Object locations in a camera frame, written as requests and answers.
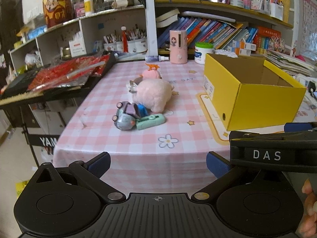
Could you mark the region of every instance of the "checkered tablecloth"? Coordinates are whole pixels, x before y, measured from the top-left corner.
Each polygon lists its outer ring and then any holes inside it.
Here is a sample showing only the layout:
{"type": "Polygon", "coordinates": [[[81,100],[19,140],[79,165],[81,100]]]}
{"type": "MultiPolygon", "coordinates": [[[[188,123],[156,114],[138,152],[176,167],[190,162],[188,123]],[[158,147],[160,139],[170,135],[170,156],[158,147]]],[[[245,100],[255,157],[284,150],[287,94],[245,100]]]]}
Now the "checkered tablecloth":
{"type": "Polygon", "coordinates": [[[229,146],[213,139],[196,98],[204,92],[203,65],[194,61],[158,65],[162,78],[175,87],[164,112],[166,123],[141,131],[120,131],[114,126],[117,102],[128,100],[126,83],[148,69],[143,61],[118,63],[88,95],[60,136],[54,151],[55,167],[88,161],[107,151],[111,167],[101,179],[125,194],[191,195],[213,182],[206,155],[215,151],[228,159],[229,146]]]}

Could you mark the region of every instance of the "tile floor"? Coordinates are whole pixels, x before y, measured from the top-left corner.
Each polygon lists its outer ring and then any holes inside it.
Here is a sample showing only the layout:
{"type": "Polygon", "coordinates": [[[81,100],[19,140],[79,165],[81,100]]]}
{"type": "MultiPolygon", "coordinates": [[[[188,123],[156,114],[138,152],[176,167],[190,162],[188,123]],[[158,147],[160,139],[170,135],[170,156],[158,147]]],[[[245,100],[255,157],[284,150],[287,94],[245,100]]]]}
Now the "tile floor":
{"type": "MultiPolygon", "coordinates": [[[[22,128],[17,128],[10,139],[0,146],[0,238],[18,238],[21,234],[13,215],[16,201],[15,183],[28,180],[34,174],[35,162],[26,144],[22,128]]],[[[41,134],[41,129],[30,133],[41,134]]],[[[41,148],[34,147],[39,163],[41,148]]]]}

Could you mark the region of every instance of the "crosshair symbol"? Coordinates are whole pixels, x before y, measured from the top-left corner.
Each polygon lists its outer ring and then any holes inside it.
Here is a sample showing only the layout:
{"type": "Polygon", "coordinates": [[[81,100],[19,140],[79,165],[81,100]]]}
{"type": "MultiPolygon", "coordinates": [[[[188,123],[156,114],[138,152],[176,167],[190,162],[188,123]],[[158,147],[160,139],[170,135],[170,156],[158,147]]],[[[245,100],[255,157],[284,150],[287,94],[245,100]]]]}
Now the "crosshair symbol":
{"type": "Polygon", "coordinates": [[[161,201],[161,200],[163,200],[163,198],[162,197],[160,197],[160,196],[156,196],[155,198],[153,198],[154,200],[156,200],[156,201],[161,201]]]}

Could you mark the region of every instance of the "yellow box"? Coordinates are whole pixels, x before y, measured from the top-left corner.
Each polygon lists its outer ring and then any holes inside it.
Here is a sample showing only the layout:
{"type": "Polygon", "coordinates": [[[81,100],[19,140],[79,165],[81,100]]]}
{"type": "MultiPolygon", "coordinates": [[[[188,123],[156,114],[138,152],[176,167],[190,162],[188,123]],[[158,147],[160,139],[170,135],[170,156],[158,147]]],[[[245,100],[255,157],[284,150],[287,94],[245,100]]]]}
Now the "yellow box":
{"type": "Polygon", "coordinates": [[[228,131],[292,122],[306,88],[263,57],[206,55],[204,89],[228,131]]]}

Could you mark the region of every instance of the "human hand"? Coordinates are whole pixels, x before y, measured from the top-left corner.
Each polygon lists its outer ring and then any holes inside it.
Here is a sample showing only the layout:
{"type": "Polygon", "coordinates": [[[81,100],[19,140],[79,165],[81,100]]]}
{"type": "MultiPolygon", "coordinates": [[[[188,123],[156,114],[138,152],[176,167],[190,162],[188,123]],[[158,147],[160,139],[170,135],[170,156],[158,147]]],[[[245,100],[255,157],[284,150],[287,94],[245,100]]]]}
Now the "human hand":
{"type": "Polygon", "coordinates": [[[304,237],[311,237],[316,234],[317,230],[317,197],[313,193],[312,186],[307,179],[302,187],[302,193],[307,194],[307,198],[304,202],[305,215],[303,222],[300,224],[298,231],[304,237]]]}

